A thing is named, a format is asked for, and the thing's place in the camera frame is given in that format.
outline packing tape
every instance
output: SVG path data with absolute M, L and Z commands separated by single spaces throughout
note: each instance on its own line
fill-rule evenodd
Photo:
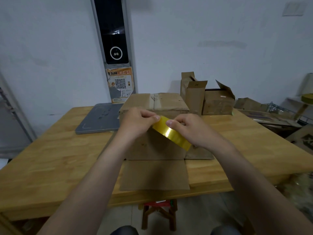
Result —
M 168 120 L 169 120 L 168 118 L 161 115 L 159 122 L 155 123 L 152 126 L 152 128 L 158 131 L 163 136 L 170 139 L 171 141 L 173 141 L 174 143 L 176 143 L 178 146 L 188 151 L 191 146 L 190 142 L 188 142 L 184 137 L 182 137 L 180 133 L 168 127 L 165 124 Z

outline floor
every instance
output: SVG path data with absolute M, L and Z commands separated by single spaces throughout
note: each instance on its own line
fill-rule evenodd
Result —
M 241 211 L 234 192 L 201 195 L 178 199 L 177 231 L 169 230 L 169 222 L 158 212 L 149 215 L 148 229 L 141 230 L 142 210 L 138 205 L 109 209 L 103 217 L 97 235 L 109 235 L 118 227 L 132 225 L 140 235 L 154 234 L 210 234 L 221 224 L 243 225 Z

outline finger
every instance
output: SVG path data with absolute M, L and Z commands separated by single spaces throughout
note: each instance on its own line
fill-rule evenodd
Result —
M 176 120 L 180 123 L 186 123 L 187 116 L 188 116 L 188 114 L 180 114 L 180 115 L 176 116 L 176 118 L 174 120 Z
M 170 128 L 176 130 L 178 133 L 180 133 L 182 136 L 186 134 L 187 127 L 182 125 L 180 122 L 177 120 L 168 120 L 166 122 L 166 125 L 169 126 Z
M 151 116 L 149 118 L 146 118 L 146 122 L 147 122 L 148 126 L 150 127 L 151 125 L 158 122 L 160 120 L 160 118 L 161 117 L 159 115 L 154 115 L 154 116 Z
M 139 109 L 139 110 L 140 110 L 140 113 L 141 113 L 142 117 L 151 117 L 151 116 L 156 115 L 154 112 L 151 112 L 151 111 L 148 111 L 148 110 L 144 110 L 144 109 Z

